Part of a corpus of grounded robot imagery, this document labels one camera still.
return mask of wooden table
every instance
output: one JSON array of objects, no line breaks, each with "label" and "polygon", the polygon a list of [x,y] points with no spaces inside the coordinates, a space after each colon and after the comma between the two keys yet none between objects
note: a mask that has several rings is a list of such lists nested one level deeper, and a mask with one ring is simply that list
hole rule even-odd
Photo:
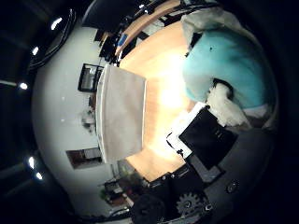
[{"label": "wooden table", "polygon": [[121,51],[135,38],[137,35],[152,22],[158,20],[163,15],[166,15],[175,10],[180,4],[179,0],[166,1],[155,8],[155,11],[148,15],[144,14],[137,20],[133,21],[130,26],[123,32],[128,35],[121,46],[118,46],[115,55],[118,56]]},{"label": "wooden table", "polygon": [[193,103],[184,91],[181,70],[187,52],[180,21],[173,23],[133,49],[120,67],[147,79],[144,146],[127,160],[148,181],[177,170],[184,160],[166,146],[174,119]]}]

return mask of white wall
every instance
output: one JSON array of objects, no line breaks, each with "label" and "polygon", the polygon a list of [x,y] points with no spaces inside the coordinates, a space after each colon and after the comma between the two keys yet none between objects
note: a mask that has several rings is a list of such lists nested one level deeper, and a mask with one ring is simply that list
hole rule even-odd
[{"label": "white wall", "polygon": [[94,134],[81,125],[89,93],[78,91],[84,63],[99,64],[96,30],[76,26],[58,53],[38,71],[33,94],[33,124],[41,155],[82,215],[107,215],[110,207],[99,198],[98,185],[112,178],[109,165],[74,170],[67,150],[97,147]]}]

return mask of cyan cloth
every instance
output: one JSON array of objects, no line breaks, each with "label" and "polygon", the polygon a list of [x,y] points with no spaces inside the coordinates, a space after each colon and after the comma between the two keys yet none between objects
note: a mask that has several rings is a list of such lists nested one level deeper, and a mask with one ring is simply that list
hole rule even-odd
[{"label": "cyan cloth", "polygon": [[184,62],[183,77],[187,95],[194,101],[206,101],[214,78],[234,88],[233,102],[241,108],[274,101],[272,73],[263,53],[227,28],[203,32]]}]

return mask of gear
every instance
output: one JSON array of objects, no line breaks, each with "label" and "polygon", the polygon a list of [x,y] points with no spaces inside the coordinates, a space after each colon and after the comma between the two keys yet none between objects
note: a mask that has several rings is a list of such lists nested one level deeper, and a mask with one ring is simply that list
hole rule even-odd
[{"label": "gear", "polygon": [[185,193],[177,201],[177,210],[182,216],[187,216],[198,211],[201,206],[201,200],[195,193]]}]

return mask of framed picture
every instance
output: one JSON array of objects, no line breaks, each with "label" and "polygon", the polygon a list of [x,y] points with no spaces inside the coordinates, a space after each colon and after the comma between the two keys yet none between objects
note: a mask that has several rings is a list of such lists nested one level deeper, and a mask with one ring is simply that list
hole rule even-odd
[{"label": "framed picture", "polygon": [[99,147],[68,150],[66,155],[74,169],[89,168],[102,164],[102,155]]},{"label": "framed picture", "polygon": [[96,84],[101,76],[103,66],[84,63],[78,81],[78,90],[96,92]]}]

